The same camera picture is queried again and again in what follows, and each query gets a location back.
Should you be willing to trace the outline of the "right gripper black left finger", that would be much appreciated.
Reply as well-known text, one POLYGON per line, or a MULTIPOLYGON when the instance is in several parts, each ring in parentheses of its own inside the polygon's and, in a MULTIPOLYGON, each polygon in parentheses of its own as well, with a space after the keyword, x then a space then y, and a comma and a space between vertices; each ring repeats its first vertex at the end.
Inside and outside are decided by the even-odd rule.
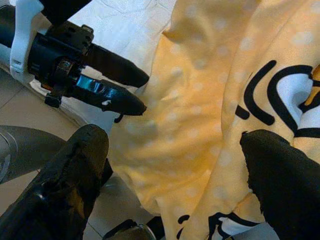
POLYGON ((3 240, 81 240, 113 171, 109 138, 97 125, 78 129, 0 218, 3 240))

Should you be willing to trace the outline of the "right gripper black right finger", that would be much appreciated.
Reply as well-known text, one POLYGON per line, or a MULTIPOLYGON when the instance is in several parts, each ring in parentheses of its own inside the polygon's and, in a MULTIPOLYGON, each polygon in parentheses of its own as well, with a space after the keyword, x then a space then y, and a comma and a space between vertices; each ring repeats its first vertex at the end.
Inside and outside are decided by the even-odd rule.
POLYGON ((239 143, 248 170, 248 187, 279 239, 318 240, 319 163, 265 129, 243 132, 239 143))

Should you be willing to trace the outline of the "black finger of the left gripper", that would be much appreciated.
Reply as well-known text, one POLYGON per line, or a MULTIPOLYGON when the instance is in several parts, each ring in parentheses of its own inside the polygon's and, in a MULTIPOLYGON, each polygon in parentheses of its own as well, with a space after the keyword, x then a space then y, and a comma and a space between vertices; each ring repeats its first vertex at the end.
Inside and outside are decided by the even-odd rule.
POLYGON ((96 44, 89 46, 84 63, 125 86, 140 88, 150 79, 149 75, 132 61, 96 44))
POLYGON ((147 109, 145 104, 126 88, 104 79, 79 79, 72 87, 72 97, 103 112, 141 116, 147 109))

